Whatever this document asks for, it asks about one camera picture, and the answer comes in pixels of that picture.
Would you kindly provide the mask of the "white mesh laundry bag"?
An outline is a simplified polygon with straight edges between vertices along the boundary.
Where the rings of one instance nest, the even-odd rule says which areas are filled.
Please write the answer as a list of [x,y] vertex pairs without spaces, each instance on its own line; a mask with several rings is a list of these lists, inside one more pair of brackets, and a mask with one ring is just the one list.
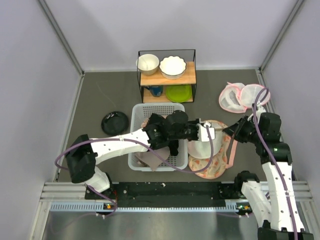
[[227,127],[224,123],[217,120],[206,120],[211,122],[215,128],[215,139],[209,142],[201,142],[198,140],[189,141],[187,144],[188,154],[196,159],[208,159],[211,156],[211,144],[213,144],[213,156],[216,156],[221,149],[224,148],[223,129]]

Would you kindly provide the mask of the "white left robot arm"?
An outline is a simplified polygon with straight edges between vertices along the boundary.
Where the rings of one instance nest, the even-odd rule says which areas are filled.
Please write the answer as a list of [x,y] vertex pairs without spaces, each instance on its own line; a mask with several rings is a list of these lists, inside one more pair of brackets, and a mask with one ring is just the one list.
[[200,121],[190,121],[188,115],[175,110],[166,117],[152,113],[145,127],[109,138],[89,138],[80,135],[64,154],[73,184],[84,183],[102,198],[114,191],[110,177],[97,166],[106,160],[131,153],[156,151],[179,140],[197,141],[201,134]]

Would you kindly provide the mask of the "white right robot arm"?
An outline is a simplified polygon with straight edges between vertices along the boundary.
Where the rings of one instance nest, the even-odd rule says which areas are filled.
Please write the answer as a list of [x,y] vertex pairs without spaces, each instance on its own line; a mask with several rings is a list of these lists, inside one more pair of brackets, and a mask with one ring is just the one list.
[[260,240],[313,240],[301,221],[293,189],[292,156],[288,144],[280,140],[279,115],[264,112],[244,116],[223,130],[239,143],[252,143],[266,176],[268,193],[256,174],[242,171],[234,179],[233,192],[246,198],[257,221]]

